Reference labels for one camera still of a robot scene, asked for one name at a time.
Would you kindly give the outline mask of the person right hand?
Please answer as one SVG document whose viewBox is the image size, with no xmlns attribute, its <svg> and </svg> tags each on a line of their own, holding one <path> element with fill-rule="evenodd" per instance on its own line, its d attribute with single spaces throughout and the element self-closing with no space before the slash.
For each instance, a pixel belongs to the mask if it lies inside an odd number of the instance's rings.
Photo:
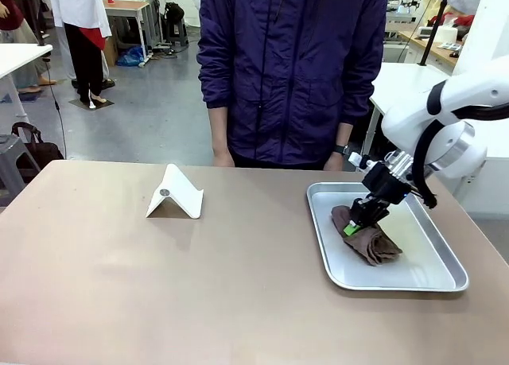
<svg viewBox="0 0 509 365">
<path fill-rule="evenodd" d="M 235 162 L 227 147 L 213 150 L 213 165 L 215 167 L 235 167 Z"/>
</svg>

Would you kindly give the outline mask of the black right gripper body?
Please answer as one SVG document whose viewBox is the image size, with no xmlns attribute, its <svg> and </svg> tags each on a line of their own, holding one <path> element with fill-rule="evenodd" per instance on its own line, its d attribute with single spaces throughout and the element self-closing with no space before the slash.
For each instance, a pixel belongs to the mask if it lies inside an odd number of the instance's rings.
<svg viewBox="0 0 509 365">
<path fill-rule="evenodd" d="M 381 161 L 367 161 L 361 171 L 364 174 L 362 184 L 369 191 L 361 201 L 366 207 L 388 208 L 400 204 L 414 190 L 411 184 L 395 177 Z"/>
</svg>

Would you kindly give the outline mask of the person left hand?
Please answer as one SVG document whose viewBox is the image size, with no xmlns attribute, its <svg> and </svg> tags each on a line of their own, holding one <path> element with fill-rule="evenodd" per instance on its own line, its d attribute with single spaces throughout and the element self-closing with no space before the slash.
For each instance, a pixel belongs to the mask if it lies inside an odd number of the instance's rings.
<svg viewBox="0 0 509 365">
<path fill-rule="evenodd" d="M 344 156 L 341 153 L 332 153 L 325 162 L 324 171 L 340 172 L 344 168 Z"/>
</svg>

